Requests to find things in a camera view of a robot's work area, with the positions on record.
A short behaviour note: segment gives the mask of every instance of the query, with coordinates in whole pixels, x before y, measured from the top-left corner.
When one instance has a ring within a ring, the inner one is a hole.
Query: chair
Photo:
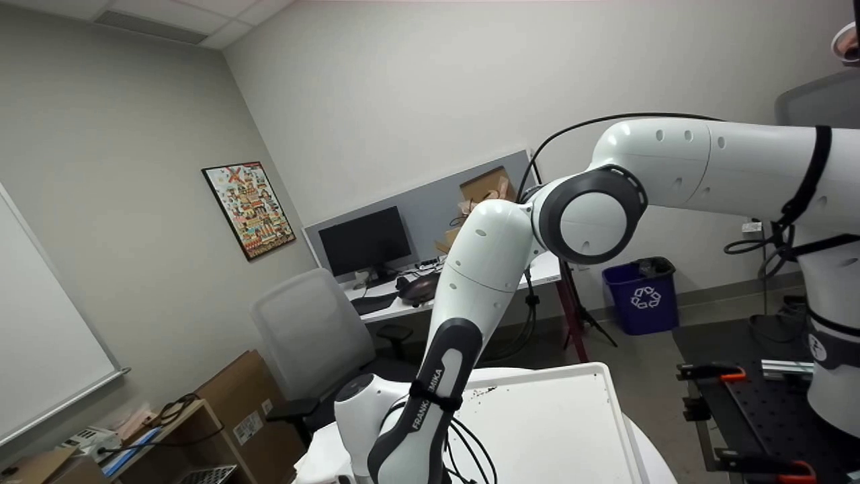
[[[376,345],[325,269],[305,272],[254,303],[263,354],[288,401],[268,420],[297,425],[305,447],[334,420],[334,397],[362,371],[409,382],[413,369],[376,358]]]

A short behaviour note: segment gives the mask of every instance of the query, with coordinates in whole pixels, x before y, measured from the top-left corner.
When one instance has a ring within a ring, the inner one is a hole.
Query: robotic arm link
[[[649,203],[783,221],[799,229],[799,241],[825,238],[799,254],[813,308],[809,345],[821,362],[809,402],[860,437],[857,154],[860,131],[852,128],[620,121],[599,137],[585,172],[538,189],[524,203],[481,202],[443,263],[409,394],[368,379],[336,402],[356,475],[376,484],[450,482],[443,433],[521,272],[542,250],[569,263],[615,258]]]

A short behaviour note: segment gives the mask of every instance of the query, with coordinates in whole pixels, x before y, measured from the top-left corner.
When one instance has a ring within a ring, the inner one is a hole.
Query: blue recycling bin
[[[624,334],[677,328],[675,265],[667,258],[639,258],[603,272]]]

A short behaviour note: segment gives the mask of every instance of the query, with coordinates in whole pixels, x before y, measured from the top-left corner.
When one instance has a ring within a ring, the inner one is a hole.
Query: computer monitor
[[[327,225],[319,241],[334,273],[374,269],[379,281],[397,276],[391,263],[411,254],[397,206]]]

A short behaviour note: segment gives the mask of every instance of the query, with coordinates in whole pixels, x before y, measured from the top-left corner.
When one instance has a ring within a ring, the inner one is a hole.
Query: wall
[[[536,147],[588,115],[692,111],[772,121],[775,99],[838,70],[842,0],[306,0],[228,47],[241,96],[305,224]],[[540,167],[583,168],[598,131]],[[649,210],[618,258],[665,252],[680,288],[752,279],[724,258],[740,217]],[[577,273],[599,300],[599,269]]]
[[[186,394],[256,345],[250,303],[314,263],[305,238],[248,263],[200,172],[268,164],[220,53],[0,7],[0,70],[0,183],[133,369],[28,447]]]

